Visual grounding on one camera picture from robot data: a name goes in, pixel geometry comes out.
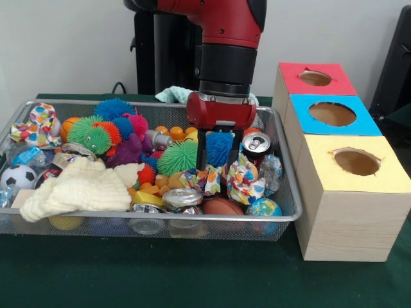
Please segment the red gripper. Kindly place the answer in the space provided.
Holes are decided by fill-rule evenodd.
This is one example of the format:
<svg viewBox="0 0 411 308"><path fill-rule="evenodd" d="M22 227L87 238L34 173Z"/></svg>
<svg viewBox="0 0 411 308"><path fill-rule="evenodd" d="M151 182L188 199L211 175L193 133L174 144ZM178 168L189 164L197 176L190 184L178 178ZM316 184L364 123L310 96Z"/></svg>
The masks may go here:
<svg viewBox="0 0 411 308"><path fill-rule="evenodd" d="M244 129L251 126L256 115L256 100L248 98L234 98L227 96L207 95L201 92L192 92L187 100L186 110L188 121L198 130L197 166L204 170L207 165L206 135L207 130L215 126L234 128L232 146L228 164L237 158Z"/></svg>

